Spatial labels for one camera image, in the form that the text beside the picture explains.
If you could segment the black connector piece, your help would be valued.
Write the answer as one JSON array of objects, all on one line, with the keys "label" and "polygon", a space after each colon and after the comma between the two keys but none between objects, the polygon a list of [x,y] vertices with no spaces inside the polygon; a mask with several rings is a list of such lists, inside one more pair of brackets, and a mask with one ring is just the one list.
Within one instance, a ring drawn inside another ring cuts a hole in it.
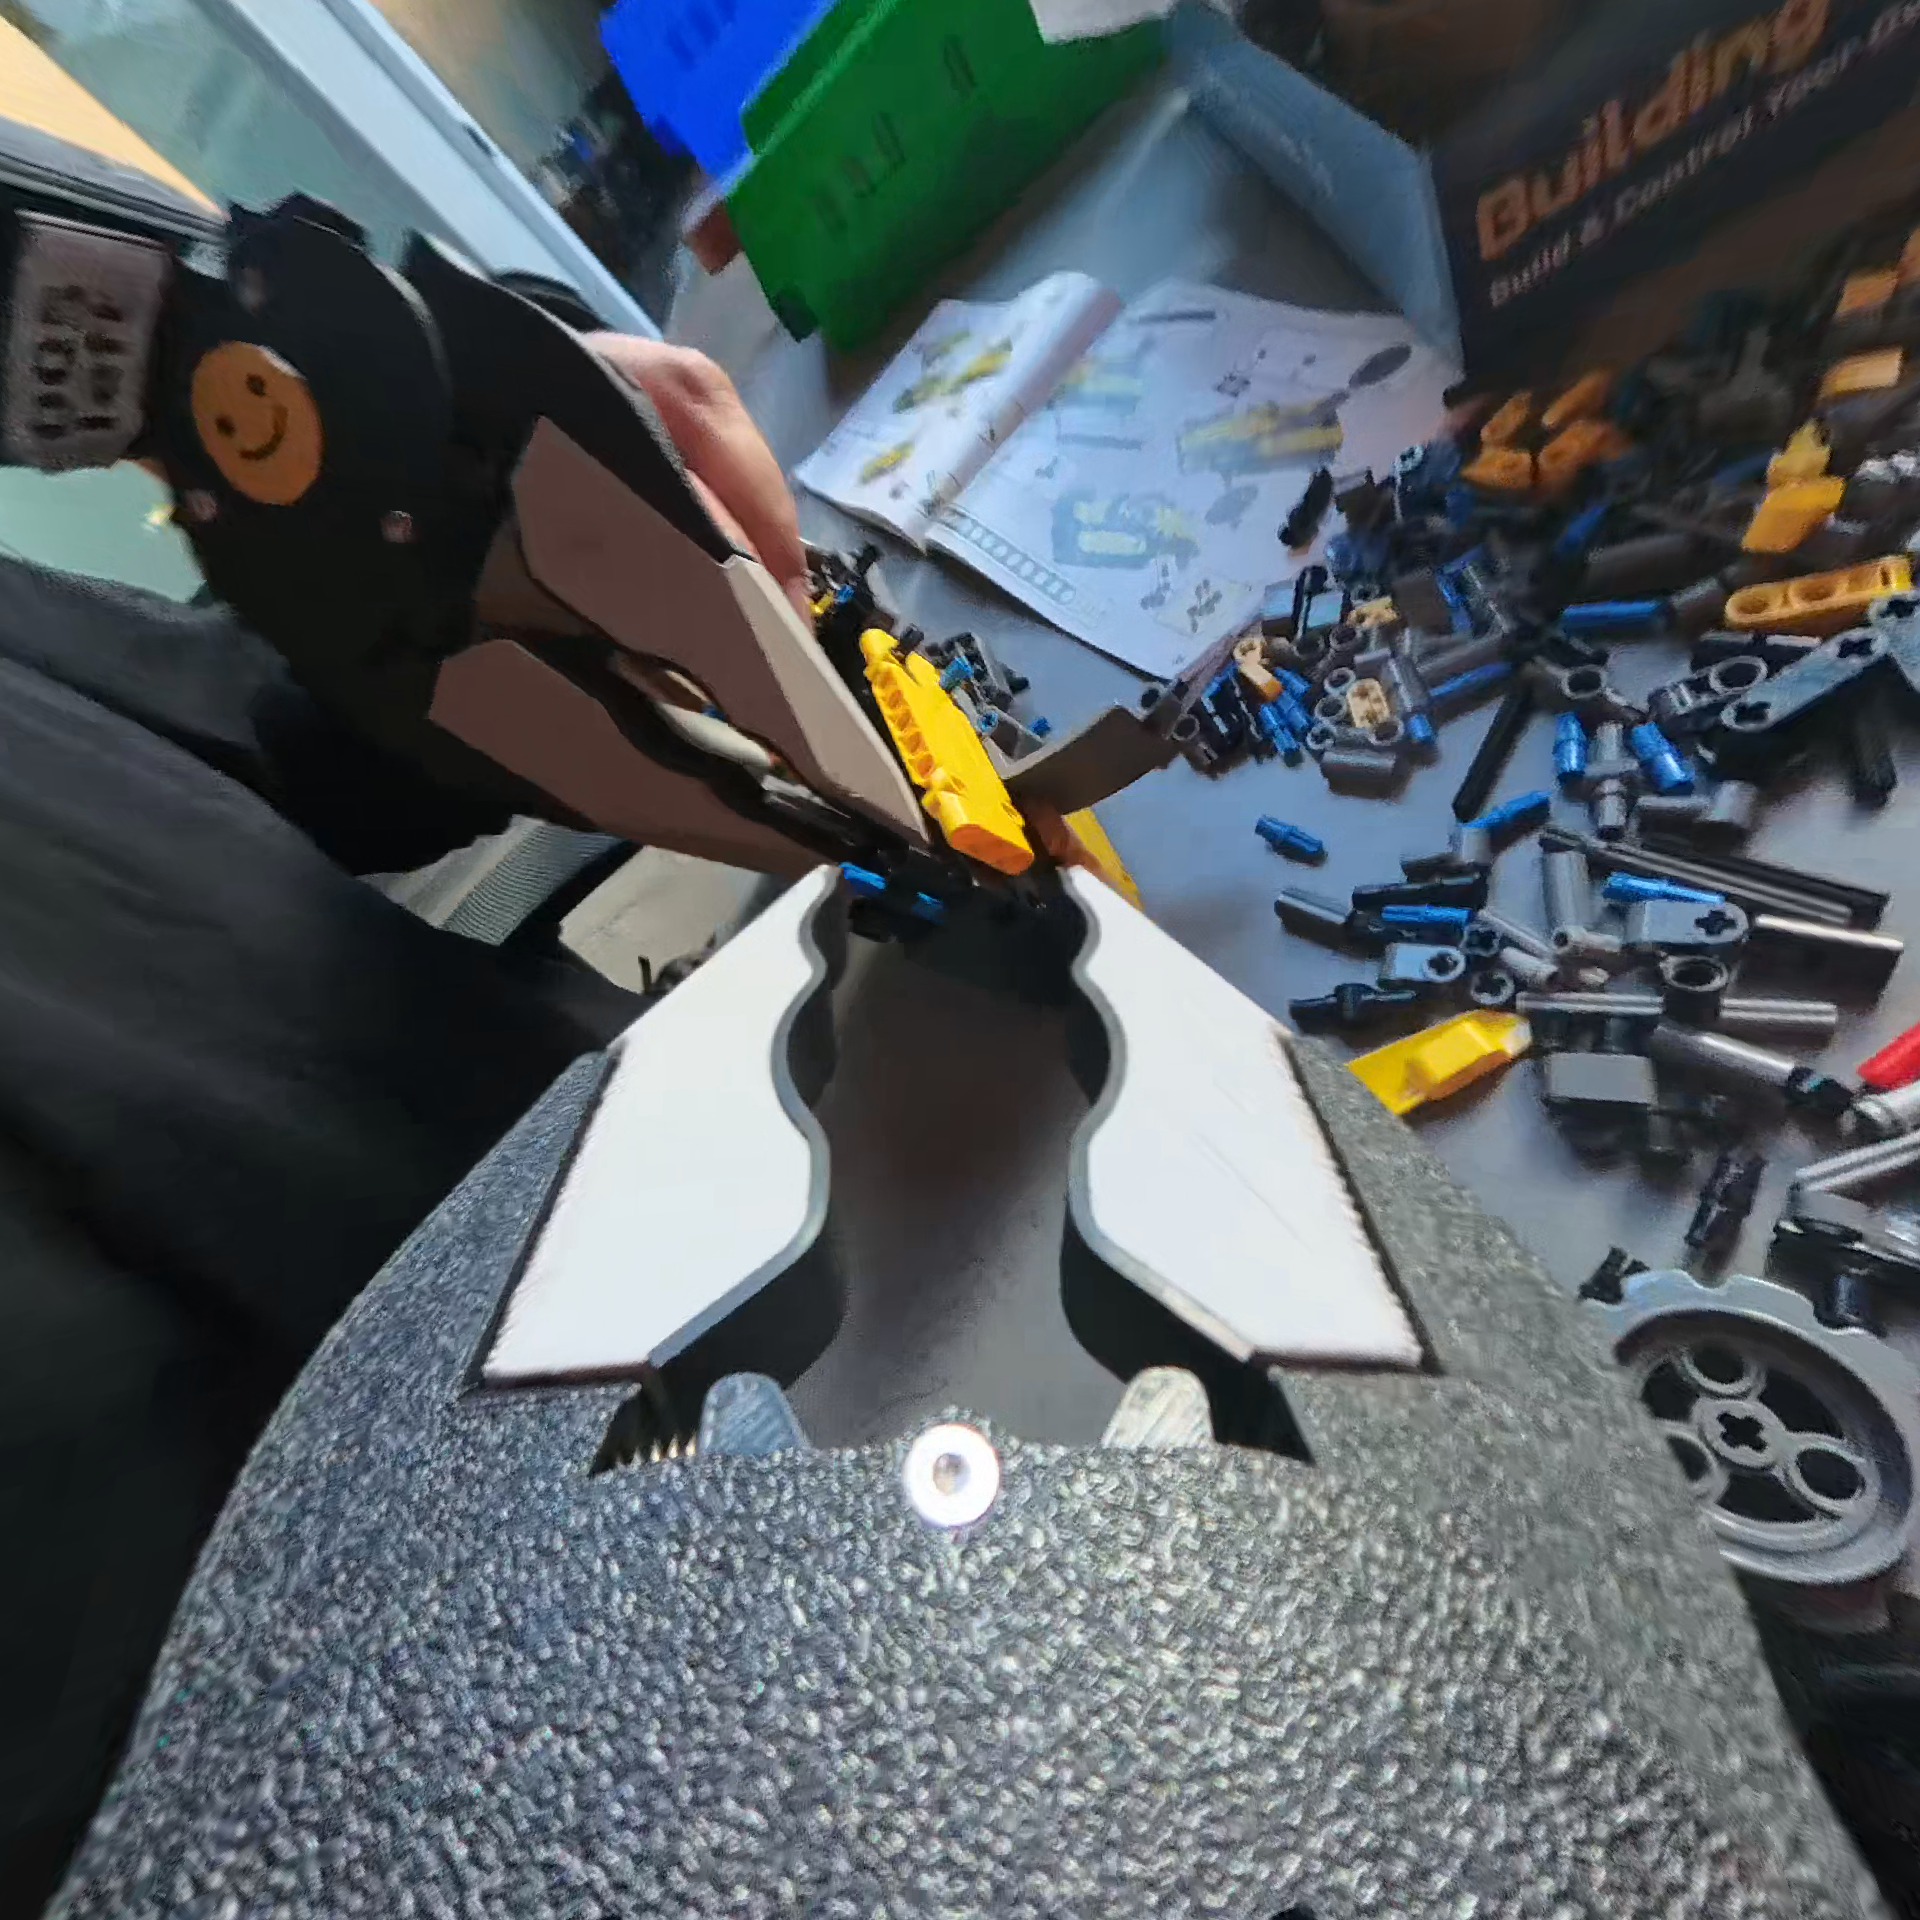
[{"label": "black connector piece", "polygon": [[917,944],[945,923],[945,903],[921,886],[862,865],[839,863],[847,899],[847,925],[879,944]]}]

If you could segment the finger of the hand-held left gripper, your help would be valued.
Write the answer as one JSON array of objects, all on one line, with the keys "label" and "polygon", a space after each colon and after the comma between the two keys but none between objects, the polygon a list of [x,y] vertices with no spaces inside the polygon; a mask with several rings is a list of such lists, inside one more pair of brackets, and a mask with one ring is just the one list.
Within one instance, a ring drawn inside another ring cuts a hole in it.
[{"label": "finger of the hand-held left gripper", "polygon": [[638,848],[781,880],[824,863],[823,851],[743,818],[704,778],[649,757],[589,693],[515,639],[485,639],[445,661],[428,717],[551,808]]},{"label": "finger of the hand-held left gripper", "polygon": [[635,658],[660,661],[864,819],[924,846],[928,818],[893,747],[792,598],[756,559],[715,559],[549,417],[512,478],[533,579]]}]

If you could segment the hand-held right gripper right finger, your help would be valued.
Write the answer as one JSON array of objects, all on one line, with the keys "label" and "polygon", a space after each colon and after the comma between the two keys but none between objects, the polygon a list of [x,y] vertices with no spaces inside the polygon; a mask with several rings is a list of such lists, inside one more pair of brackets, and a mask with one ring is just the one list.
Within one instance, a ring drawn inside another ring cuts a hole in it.
[{"label": "hand-held right gripper right finger", "polygon": [[1419,1369],[1281,1018],[1087,871],[1072,985],[1107,1066],[1072,1133],[1068,1214],[1116,1274],[1241,1361]]}]

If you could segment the person's left forearm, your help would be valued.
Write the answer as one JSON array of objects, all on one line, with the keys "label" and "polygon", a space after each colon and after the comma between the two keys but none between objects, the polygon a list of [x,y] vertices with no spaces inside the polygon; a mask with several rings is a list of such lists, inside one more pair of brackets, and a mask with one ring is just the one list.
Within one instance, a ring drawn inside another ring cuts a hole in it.
[{"label": "person's left forearm", "polygon": [[208,595],[3,561],[5,662],[183,750],[264,800],[337,869],[417,872],[512,827],[502,786],[445,778],[376,739]]}]

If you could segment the green plastic bin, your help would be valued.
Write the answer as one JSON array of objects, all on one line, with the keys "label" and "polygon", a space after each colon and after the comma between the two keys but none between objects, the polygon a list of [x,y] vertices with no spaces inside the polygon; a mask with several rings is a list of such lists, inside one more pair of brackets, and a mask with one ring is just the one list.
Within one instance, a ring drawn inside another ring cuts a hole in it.
[{"label": "green plastic bin", "polygon": [[726,222],[783,330],[849,351],[1160,58],[1155,18],[1046,39],[1025,1],[841,1],[740,106]]}]

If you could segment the blue plastic bin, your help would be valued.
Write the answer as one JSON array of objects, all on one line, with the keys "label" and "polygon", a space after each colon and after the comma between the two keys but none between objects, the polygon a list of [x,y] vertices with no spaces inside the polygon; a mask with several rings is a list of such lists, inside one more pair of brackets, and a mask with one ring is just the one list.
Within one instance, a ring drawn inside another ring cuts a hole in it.
[{"label": "blue plastic bin", "polygon": [[828,1],[612,1],[599,32],[654,138],[708,177],[748,153],[740,112]]}]

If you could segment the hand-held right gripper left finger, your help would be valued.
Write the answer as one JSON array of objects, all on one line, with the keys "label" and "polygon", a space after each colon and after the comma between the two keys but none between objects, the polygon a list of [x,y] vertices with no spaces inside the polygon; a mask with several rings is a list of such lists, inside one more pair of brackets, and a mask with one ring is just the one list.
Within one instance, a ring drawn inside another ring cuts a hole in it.
[{"label": "hand-held right gripper left finger", "polygon": [[788,885],[612,1045],[480,1357],[486,1386],[638,1377],[824,1227],[844,872]]}]

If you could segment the grey desk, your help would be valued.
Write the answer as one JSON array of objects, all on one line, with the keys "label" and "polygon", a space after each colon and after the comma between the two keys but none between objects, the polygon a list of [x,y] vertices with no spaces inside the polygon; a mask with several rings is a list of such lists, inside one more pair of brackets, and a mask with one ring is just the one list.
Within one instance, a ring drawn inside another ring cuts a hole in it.
[{"label": "grey desk", "polygon": [[[1348,259],[1288,206],[1159,74],[1113,106],[931,291],[1015,296],[1055,270],[1079,270],[1126,299],[1163,275],[1216,281],[1304,306],[1364,309],[1379,299]],[[748,264],[707,275],[676,258],[675,299],[655,303],[668,335],[732,371],[780,459],[811,451],[917,320],[900,320],[864,353],[832,358],[792,343]],[[1035,683],[1035,709],[1072,729],[1136,679],[1080,642],[1035,621],[969,573],[921,561],[889,543],[875,568],[900,613],[928,630],[971,629]],[[1486,715],[1447,729],[1444,757],[1422,768],[1398,800],[1337,797],[1304,765],[1241,765],[1223,776],[1185,763],[1156,773],[1099,808],[1150,913],[1237,989],[1281,1015],[1288,995],[1350,976],[1339,958],[1291,938],[1270,899],[1288,863],[1259,848],[1253,819],[1272,811],[1321,832],[1331,880],[1347,896],[1398,869],[1401,854],[1437,848],[1448,797],[1484,734]],[[1885,886],[1885,925],[1905,954],[1879,1007],[1843,1023],[1843,1045],[1817,1057],[1843,1070],[1916,1018],[1916,717],[1888,722],[1902,784],[1885,807],[1853,803],[1836,758],[1803,761],[1774,787],[1758,851],[1814,872]],[[676,869],[639,854],[611,896],[627,918],[608,933],[608,966],[627,978],[655,933],[707,930],[695,905],[740,898],[734,875]],[[1054,1147],[1065,1147],[1075,1093],[1065,1023],[1022,1009],[859,944],[837,994],[839,1072],[823,1115],[833,1151],[833,1214],[845,1237],[847,1319],[823,1357],[788,1386],[807,1430],[832,1443],[900,1432],[941,1408],[976,1408],[1015,1432],[1080,1441],[1113,1410],[1120,1384],[1070,1337],[1060,1303],[1065,1200],[1054,1187]],[[904,1163],[908,1065],[951,1070],[951,1169],[921,1176]],[[1668,1183],[1593,1163],[1542,1112],[1533,1063],[1518,1063],[1419,1118],[1419,1135],[1575,1288],[1611,1243],[1649,1264],[1678,1264],[1680,1232],[1701,1168]]]}]

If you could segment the open instruction booklet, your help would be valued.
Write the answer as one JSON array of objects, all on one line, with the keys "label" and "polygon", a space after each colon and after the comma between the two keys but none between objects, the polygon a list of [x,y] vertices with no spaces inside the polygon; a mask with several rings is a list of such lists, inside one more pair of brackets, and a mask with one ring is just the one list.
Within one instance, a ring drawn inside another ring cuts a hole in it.
[{"label": "open instruction booklet", "polygon": [[1401,317],[1055,272],[935,303],[795,480],[1168,681],[1317,554],[1310,480],[1385,478],[1455,378]]}]

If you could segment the pile of loose building pieces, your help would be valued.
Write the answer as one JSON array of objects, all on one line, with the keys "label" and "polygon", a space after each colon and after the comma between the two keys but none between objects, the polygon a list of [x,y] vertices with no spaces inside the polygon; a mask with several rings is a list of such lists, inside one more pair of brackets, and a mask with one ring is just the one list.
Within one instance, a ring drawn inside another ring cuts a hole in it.
[{"label": "pile of loose building pieces", "polygon": [[1775,289],[1708,294],[1639,361],[1505,389],[1385,478],[1317,472],[1287,534],[1327,557],[1267,605],[1196,761],[1303,753],[1398,800],[1486,726],[1437,848],[1347,896],[1287,861],[1281,930],[1350,970],[1280,1015],[1403,1119],[1537,1070],[1582,1160],[1701,1168],[1678,1264],[1756,1277],[1836,1327],[1916,1311],[1916,1018],[1843,1070],[1905,954],[1885,886],[1763,857],[1774,787],[1830,757],[1853,803],[1902,784],[1916,717],[1916,229],[1853,229]]}]

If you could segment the yellow grey brick vehicle model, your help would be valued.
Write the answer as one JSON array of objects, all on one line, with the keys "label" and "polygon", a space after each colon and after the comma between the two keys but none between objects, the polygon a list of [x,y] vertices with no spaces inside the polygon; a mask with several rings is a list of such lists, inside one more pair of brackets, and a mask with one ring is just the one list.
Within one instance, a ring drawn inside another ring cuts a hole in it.
[{"label": "yellow grey brick vehicle model", "polygon": [[847,858],[945,903],[917,944],[887,944],[931,970],[1024,1000],[1068,989],[1087,921],[1070,878],[1139,894],[1095,807],[1184,753],[1196,737],[1192,673],[1150,683],[1070,734],[1022,720],[1028,683],[984,639],[931,639],[885,598],[864,543],[807,543],[809,618],[832,666],[893,747],[928,818],[925,850],[885,848],[878,830],[841,830]]}]

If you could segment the person's left hand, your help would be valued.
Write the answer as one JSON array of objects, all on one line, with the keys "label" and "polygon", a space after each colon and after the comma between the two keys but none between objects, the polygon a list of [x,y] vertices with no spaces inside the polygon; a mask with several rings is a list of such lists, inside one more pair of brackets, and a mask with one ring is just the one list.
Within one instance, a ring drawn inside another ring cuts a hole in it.
[{"label": "person's left hand", "polygon": [[809,621],[797,503],[732,376],[704,351],[675,343],[599,329],[582,344],[654,403],[708,514]]}]

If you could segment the blue cardboard kit box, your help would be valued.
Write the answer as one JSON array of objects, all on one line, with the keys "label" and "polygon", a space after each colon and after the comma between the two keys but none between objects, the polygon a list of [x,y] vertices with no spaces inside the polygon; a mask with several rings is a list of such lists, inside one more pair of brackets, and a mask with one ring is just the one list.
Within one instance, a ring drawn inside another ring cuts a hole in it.
[{"label": "blue cardboard kit box", "polygon": [[1916,3],[1176,3],[1192,106],[1471,371],[1916,191]]}]

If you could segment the person's black jacket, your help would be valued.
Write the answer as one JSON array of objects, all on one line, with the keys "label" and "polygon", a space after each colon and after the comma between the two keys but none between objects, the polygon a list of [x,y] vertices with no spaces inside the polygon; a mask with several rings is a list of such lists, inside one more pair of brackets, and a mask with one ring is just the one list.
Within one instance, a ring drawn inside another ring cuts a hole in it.
[{"label": "person's black jacket", "polygon": [[3,773],[3,1875],[33,1914],[283,1386],[638,1000],[422,923],[16,662]]}]

